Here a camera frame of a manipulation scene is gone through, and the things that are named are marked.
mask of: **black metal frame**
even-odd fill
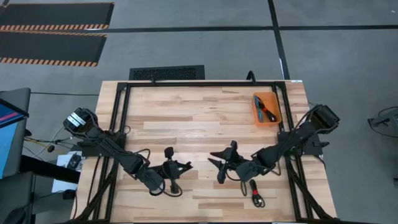
[[[287,67],[286,56],[284,52],[284,46],[282,43],[282,37],[280,32],[282,30],[379,30],[379,29],[398,29],[398,25],[360,25],[360,26],[279,26],[277,21],[276,10],[274,6],[273,0],[267,0],[269,5],[269,10],[272,19],[272,26],[205,26],[205,27],[144,27],[144,28],[120,28],[120,29],[101,29],[101,30],[65,30],[62,32],[83,32],[83,33],[140,33],[140,32],[211,32],[211,31],[259,31],[259,30],[272,30],[274,31],[275,41],[277,44],[277,50],[280,58],[280,62],[282,65],[282,75],[285,80],[290,79],[289,69]],[[289,106],[289,99],[287,97],[286,87],[284,82],[257,82],[253,74],[249,74],[247,80],[251,80],[251,82],[156,82],[152,80],[152,82],[145,83],[118,83],[116,97],[113,106],[111,124],[109,129],[114,130],[116,124],[116,116],[117,110],[119,106],[121,92],[126,89],[126,94],[124,97],[124,105],[122,111],[122,120],[119,130],[123,130],[126,116],[127,116],[127,105],[129,101],[129,92],[132,87],[146,87],[146,86],[270,86],[272,87],[272,91],[276,93],[277,100],[279,103],[279,96],[277,94],[277,87],[280,88],[282,92],[282,98],[285,104],[287,122],[289,126],[289,130],[294,128],[294,122],[292,119],[292,113]],[[285,127],[283,123],[279,124],[279,129],[281,132],[285,131]],[[101,180],[104,180],[106,176],[106,168],[108,166],[108,159],[104,158],[103,168],[101,170]],[[300,156],[295,156],[297,170],[298,170],[298,179],[294,178],[295,171],[292,170],[291,175],[288,176],[290,193],[292,195],[292,202],[294,207],[295,218],[297,221],[302,222],[319,222],[319,220],[313,219],[312,206],[313,198],[306,196],[306,192],[304,193],[304,203],[307,218],[302,218],[299,207],[299,200],[297,197],[297,192],[295,185],[300,185],[300,189],[306,189],[307,184],[305,182],[305,174],[303,171],[303,164]],[[287,167],[292,167],[292,162],[290,156],[285,156],[285,162],[287,163]],[[117,165],[114,164],[112,170],[117,172]],[[106,206],[106,215],[105,219],[110,219],[112,202],[114,197],[114,188],[116,185],[116,180],[111,183],[109,188],[108,195],[108,203]],[[93,216],[93,219],[98,219],[98,214]],[[336,220],[322,220],[321,222],[335,222]]]
[[[131,88],[150,87],[150,86],[157,86],[157,87],[167,87],[167,86],[268,86],[268,87],[272,88],[272,91],[274,93],[276,93],[278,105],[279,105],[279,96],[278,96],[277,88],[279,88],[282,93],[282,99],[284,101],[284,106],[285,106],[285,110],[286,110],[287,122],[289,124],[289,129],[292,130],[294,128],[292,112],[291,112],[290,106],[289,106],[289,99],[287,96],[285,82],[284,81],[258,82],[258,81],[256,81],[254,74],[252,72],[249,72],[249,74],[246,78],[246,81],[240,81],[240,82],[173,82],[173,81],[156,82],[155,80],[152,80],[151,82],[140,82],[140,83],[124,83],[124,82],[118,83],[115,101],[114,101],[114,105],[113,105],[111,124],[109,126],[110,130],[113,131],[115,129],[116,117],[118,115],[118,108],[119,108],[121,92],[123,90],[126,91],[126,93],[124,95],[124,104],[123,104],[123,110],[122,110],[120,127],[119,127],[120,131],[122,131],[124,129],[125,124],[126,124],[127,109],[128,109],[128,102],[129,102]],[[281,123],[279,123],[279,130],[280,130],[280,132],[285,131],[283,121]],[[104,158],[103,168],[101,170],[99,182],[102,184],[105,180],[105,176],[107,173],[108,159],[109,158]],[[299,172],[299,179],[300,179],[301,183],[306,187],[307,185],[305,182],[305,176],[304,176],[304,170],[303,170],[301,158],[299,156],[296,156],[295,159],[296,159],[296,163],[297,163],[297,169]],[[286,163],[291,165],[290,156],[286,155],[285,161],[286,161]],[[118,170],[117,162],[115,162],[113,164],[112,170],[117,172],[117,170]],[[292,195],[292,202],[293,202],[295,218],[297,221],[299,221],[299,220],[301,220],[302,217],[300,214],[300,205],[299,205],[299,200],[298,200],[297,192],[296,192],[296,188],[295,188],[295,180],[290,175],[288,176],[288,179],[289,179],[290,193]],[[116,186],[116,179],[111,183],[111,185],[109,187],[109,195],[108,195],[108,203],[107,203],[106,212],[105,212],[105,220],[110,220],[110,218],[111,218],[111,209],[112,209],[115,186]],[[304,198],[304,201],[305,201],[305,208],[307,211],[307,218],[313,219],[311,205],[307,201],[306,198]],[[94,220],[99,218],[100,206],[101,206],[100,204],[97,204],[97,206],[96,206],[96,210],[93,215]]]

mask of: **computer screen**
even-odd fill
[[[0,128],[28,117],[29,114],[25,111],[22,111],[7,101],[0,99]]]

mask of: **gray carpet floor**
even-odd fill
[[[115,2],[110,28],[272,25],[266,0]],[[280,26],[398,24],[395,0],[274,2]],[[329,105],[341,118],[336,131],[321,137],[331,143],[324,159],[338,216],[397,223],[398,188],[393,177],[398,177],[398,139],[372,132],[367,119],[398,105],[398,30],[300,30],[281,35],[291,79],[303,80],[308,100]],[[128,79],[130,68],[178,65],[205,65],[206,79],[243,79],[249,70],[257,79],[283,79],[273,31],[123,33],[108,35],[95,68],[0,63],[0,90],[29,87],[39,92],[95,94],[103,80]],[[96,100],[96,96],[33,94],[27,128],[36,138],[51,138],[75,108],[94,110]],[[26,146],[34,152],[40,149]],[[57,157],[54,152],[40,156],[46,161]],[[38,179],[38,194],[48,194],[51,184]],[[55,206],[38,215],[37,223],[68,220],[72,202],[43,203]]]

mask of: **red-handled pliers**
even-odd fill
[[[266,202],[259,195],[259,192],[257,191],[256,181],[251,179],[249,183],[252,190],[251,200],[253,201],[254,206],[256,206],[257,208],[264,208],[266,206]]]

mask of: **white paper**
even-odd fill
[[[59,155],[57,159],[57,166],[62,166],[66,167],[72,158],[73,154],[78,154],[81,156],[81,151],[80,152],[68,152],[66,155]],[[80,161],[80,164],[78,165],[76,171],[81,172],[81,166],[83,164],[83,159]],[[64,191],[64,190],[76,190],[77,189],[77,184],[61,181],[61,180],[55,180],[52,185],[52,193],[59,192],[59,191]]]

